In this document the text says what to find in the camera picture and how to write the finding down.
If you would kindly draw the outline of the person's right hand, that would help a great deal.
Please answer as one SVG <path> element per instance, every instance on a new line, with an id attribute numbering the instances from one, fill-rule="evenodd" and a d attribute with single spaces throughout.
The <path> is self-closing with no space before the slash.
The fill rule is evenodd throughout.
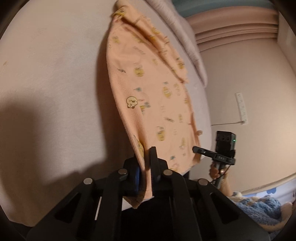
<path id="1" fill-rule="evenodd" d="M 214 167 L 214 162 L 212 162 L 212 164 L 210 166 L 209 175 L 212 178 L 212 180 L 219 176 L 218 175 L 218 169 Z M 226 173 L 224 175 L 224 178 L 223 178 L 221 184 L 227 184 L 228 183 L 228 176 L 229 176 L 229 169 L 227 168 Z"/>

